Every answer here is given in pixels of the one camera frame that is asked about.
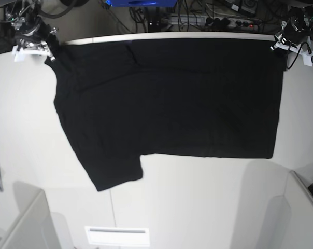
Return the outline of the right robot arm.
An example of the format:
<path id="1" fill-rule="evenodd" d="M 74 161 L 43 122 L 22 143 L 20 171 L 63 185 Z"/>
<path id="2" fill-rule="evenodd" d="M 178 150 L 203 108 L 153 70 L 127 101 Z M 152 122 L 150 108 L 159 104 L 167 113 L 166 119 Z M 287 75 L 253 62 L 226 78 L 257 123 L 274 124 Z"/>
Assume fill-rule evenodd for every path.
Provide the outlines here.
<path id="1" fill-rule="evenodd" d="M 81 7 L 87 1 L 61 1 L 66 6 L 61 13 L 51 14 L 42 10 L 43 1 L 0 1 L 3 9 L 1 24 L 9 23 L 15 32 L 13 37 L 16 45 L 12 48 L 15 62 L 20 62 L 26 56 L 47 56 L 55 60 L 59 41 L 56 36 L 57 27 L 46 24 L 43 18 L 58 19 L 76 7 Z"/>

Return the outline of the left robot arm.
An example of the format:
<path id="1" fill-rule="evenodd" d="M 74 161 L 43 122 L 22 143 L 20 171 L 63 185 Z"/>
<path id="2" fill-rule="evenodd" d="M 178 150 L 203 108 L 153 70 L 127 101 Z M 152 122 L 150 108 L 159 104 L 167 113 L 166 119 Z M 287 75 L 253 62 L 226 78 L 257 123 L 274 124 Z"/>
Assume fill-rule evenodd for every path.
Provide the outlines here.
<path id="1" fill-rule="evenodd" d="M 313 65 L 313 1 L 286 1 L 289 10 L 282 17 L 281 29 L 274 35 L 270 50 L 283 49 L 302 56 L 303 63 Z"/>

